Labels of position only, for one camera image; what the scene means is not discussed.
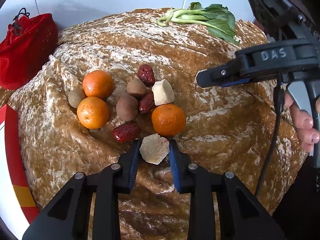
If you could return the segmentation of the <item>person's right hand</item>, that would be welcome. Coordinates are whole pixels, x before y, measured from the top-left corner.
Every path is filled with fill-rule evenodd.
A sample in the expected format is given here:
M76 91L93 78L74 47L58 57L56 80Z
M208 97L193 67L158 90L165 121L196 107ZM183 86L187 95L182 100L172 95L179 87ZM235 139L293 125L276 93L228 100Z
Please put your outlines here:
M312 116L305 111L301 111L287 92L285 93L284 106L290 109L293 125L302 149L308 153L312 152L314 145L319 142L319 131L313 128Z

